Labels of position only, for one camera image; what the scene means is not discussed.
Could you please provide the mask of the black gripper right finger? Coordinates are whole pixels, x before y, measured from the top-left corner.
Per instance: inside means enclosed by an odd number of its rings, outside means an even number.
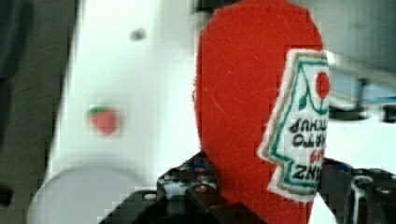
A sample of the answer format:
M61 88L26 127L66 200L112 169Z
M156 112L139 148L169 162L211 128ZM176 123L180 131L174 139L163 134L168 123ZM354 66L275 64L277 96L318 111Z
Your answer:
M325 158L318 193L337 224L396 224L394 173Z

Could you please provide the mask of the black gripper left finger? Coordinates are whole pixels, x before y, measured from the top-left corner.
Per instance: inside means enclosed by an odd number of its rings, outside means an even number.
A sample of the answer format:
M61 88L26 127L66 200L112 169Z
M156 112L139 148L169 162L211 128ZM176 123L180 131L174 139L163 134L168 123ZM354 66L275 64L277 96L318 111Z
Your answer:
M218 173L204 152L160 176L157 190L165 194L168 215L206 215L213 206L224 204Z

